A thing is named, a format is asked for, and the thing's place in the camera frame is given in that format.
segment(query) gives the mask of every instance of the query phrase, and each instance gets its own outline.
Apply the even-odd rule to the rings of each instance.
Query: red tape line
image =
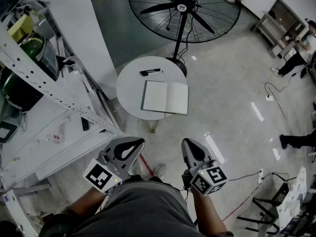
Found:
[[[153,173],[152,169],[148,166],[148,164],[147,164],[147,162],[146,162],[146,160],[144,159],[144,157],[143,157],[142,154],[139,155],[139,158],[140,158],[140,160],[142,160],[143,164],[145,165],[145,167],[146,167],[147,170],[149,171],[150,175],[153,176],[154,173]]]
[[[224,220],[227,220],[228,217],[230,217],[230,216],[231,216],[234,212],[236,212],[244,203],[246,203],[246,201],[247,201],[249,198],[250,198],[250,196],[247,197],[247,199],[246,199],[244,202],[242,202],[234,211],[232,211],[225,219],[223,219],[223,221],[224,221]]]

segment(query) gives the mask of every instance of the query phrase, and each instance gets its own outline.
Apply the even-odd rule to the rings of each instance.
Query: round white table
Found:
[[[161,69],[163,73],[148,75],[143,77],[140,71]],[[145,81],[179,82],[187,84],[187,80],[182,71],[173,62],[157,56],[147,56],[138,58],[121,71],[117,81],[117,96],[122,107],[131,115],[139,118],[146,128],[154,133],[160,119],[164,119],[171,114],[141,110],[144,94]],[[156,120],[153,129],[150,128],[148,120]]]

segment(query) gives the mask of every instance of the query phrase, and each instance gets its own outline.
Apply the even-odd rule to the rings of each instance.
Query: white shirt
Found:
[[[299,53],[302,56],[302,58],[308,63],[312,59],[312,55],[316,51],[316,35],[309,35],[304,41],[305,45],[308,45],[311,47],[309,51],[306,51],[301,46],[299,47]]]

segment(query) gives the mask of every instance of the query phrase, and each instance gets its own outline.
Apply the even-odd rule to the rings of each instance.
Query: fiducial marker cube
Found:
[[[203,196],[218,191],[228,182],[220,167],[201,169],[191,180],[191,185]]]
[[[122,179],[94,158],[89,163],[82,177],[102,193],[108,193],[113,188],[122,184]]]

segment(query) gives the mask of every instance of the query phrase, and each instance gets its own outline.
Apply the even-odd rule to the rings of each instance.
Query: person's arm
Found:
[[[300,41],[298,42],[298,44],[305,50],[305,51],[309,51],[312,47],[310,45],[310,43],[307,41],[307,44],[304,44],[304,42]]]
[[[39,237],[63,237],[82,222],[93,216],[104,201],[105,196],[91,188],[76,202],[53,216],[42,227]]]
[[[79,216],[91,217],[101,206],[105,195],[92,187],[82,197],[70,205],[69,209]]]
[[[205,236],[226,234],[227,228],[218,216],[209,196],[203,197],[195,188],[191,187],[194,206],[197,213],[198,230]]]

